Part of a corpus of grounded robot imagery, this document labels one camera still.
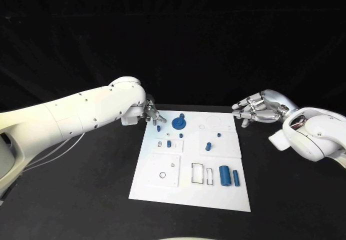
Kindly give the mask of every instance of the black curtain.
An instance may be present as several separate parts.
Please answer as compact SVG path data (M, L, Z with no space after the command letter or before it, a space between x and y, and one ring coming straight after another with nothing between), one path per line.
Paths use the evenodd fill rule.
M4 1L0 111L141 80L160 104L230 106L274 89L346 115L346 17L248 1Z

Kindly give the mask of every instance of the cable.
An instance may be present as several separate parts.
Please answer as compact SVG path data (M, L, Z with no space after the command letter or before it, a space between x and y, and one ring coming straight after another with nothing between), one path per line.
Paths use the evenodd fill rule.
M73 145L69 147L69 149L68 149L59 156L56 156L56 157L55 157L53 159L50 159L49 161L40 163L39 165L29 167L27 169L23 170L23 172L26 172L26 171L30 170L30 169L34 169L36 167L39 167L39 166L50 163L55 159L57 159L57 158L72 149L72 147L78 144L78 142L79 142L79 140L82 139L83 135L85 135L85 133L80 135L80 137L78 138L76 142L75 142Z
M27 168L30 165L36 164L39 161L42 161L46 157L49 157L49 156L59 150L59 148L68 143L69 140L70 140L70 138L59 145L59 147L57 147L47 155L44 155L40 159L37 159L37 160L33 161L30 164L27 164L26 168Z

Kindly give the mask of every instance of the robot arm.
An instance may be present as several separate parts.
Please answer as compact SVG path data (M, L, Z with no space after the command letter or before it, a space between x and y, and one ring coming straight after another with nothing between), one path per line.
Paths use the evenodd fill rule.
M282 122L282 129L268 137L278 150L291 147L308 160L334 159L346 168L346 117L313 107L298 108L274 90L253 94L236 103L232 114L243 118L242 127L251 122Z
M166 122L140 80L118 78L109 86L79 92L47 103L0 113L0 195L34 156L50 146L121 118L134 125L140 118Z

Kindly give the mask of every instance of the black tabletop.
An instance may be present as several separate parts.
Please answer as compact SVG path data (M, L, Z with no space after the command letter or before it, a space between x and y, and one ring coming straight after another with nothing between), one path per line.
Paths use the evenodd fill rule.
M158 105L229 113L230 107ZM235 120L251 212L128 199L145 121L88 132L52 163L27 171L0 207L1 240L344 239L346 170L278 151L281 124Z

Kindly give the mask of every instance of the blue object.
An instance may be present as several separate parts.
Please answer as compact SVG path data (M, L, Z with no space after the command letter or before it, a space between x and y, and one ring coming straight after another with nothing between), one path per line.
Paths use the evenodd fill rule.
M236 170L232 171L232 177L233 177L233 185L236 187L239 187L241 185L239 185L239 178L238 178L238 171Z
M212 143L210 143L210 142L207 142L207 143L206 143L204 150L206 150L206 151L210 151L210 148L212 148Z
M186 127L186 120L184 120L184 115L180 114L180 116L177 118L173 119L171 121L171 127L176 130L181 130Z
M228 166L219 166L219 179L220 179L220 185L222 186L230 186L230 175L229 175L229 167Z

